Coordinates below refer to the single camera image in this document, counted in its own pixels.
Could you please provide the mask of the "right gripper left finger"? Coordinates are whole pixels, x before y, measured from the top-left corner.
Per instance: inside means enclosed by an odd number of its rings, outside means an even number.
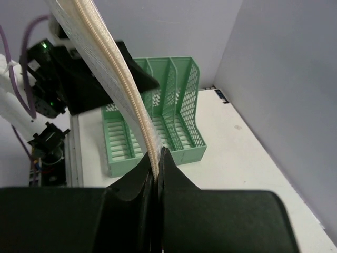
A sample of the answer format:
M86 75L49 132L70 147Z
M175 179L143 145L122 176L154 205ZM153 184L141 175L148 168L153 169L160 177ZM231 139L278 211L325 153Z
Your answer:
M3 188L1 252L149 252L152 186L145 155L105 188Z

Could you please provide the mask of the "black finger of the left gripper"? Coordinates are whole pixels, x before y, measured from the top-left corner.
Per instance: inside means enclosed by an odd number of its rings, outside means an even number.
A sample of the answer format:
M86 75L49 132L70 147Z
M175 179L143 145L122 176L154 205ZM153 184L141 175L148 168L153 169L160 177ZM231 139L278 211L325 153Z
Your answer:
M125 43L123 41L115 41L119 51L121 52L140 93L145 93L160 87L159 82L150 74L146 73L132 58Z

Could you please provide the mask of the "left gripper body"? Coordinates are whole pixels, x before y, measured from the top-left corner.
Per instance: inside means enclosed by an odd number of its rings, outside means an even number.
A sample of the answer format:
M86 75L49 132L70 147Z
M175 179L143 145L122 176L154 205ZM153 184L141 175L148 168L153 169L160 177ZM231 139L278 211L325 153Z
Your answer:
M55 45L51 49L51 60L59 81L59 96L71 115L113 103L76 49Z

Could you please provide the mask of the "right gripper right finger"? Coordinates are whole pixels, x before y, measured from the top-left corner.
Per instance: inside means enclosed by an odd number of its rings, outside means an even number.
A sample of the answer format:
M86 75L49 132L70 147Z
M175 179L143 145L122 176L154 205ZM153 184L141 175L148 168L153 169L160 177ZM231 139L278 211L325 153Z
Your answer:
M299 252L288 213L266 190L202 190L175 164L159 161L158 198L165 252Z

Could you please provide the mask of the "clear plastic document pouch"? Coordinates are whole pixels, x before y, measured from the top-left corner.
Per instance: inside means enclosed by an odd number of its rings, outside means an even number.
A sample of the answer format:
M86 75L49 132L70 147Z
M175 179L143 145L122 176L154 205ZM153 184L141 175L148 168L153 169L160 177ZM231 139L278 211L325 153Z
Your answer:
M49 10L147 152L154 180L160 174L162 141L122 53L93 1L47 1Z

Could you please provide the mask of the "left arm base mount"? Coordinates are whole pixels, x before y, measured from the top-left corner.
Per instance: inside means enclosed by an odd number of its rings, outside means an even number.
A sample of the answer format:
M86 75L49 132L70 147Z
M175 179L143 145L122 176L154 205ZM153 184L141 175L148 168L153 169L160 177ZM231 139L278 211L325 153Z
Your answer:
M33 158L40 160L42 186L66 185L64 142L68 133L69 129L62 131L47 122L42 133L35 133L28 142L33 148Z

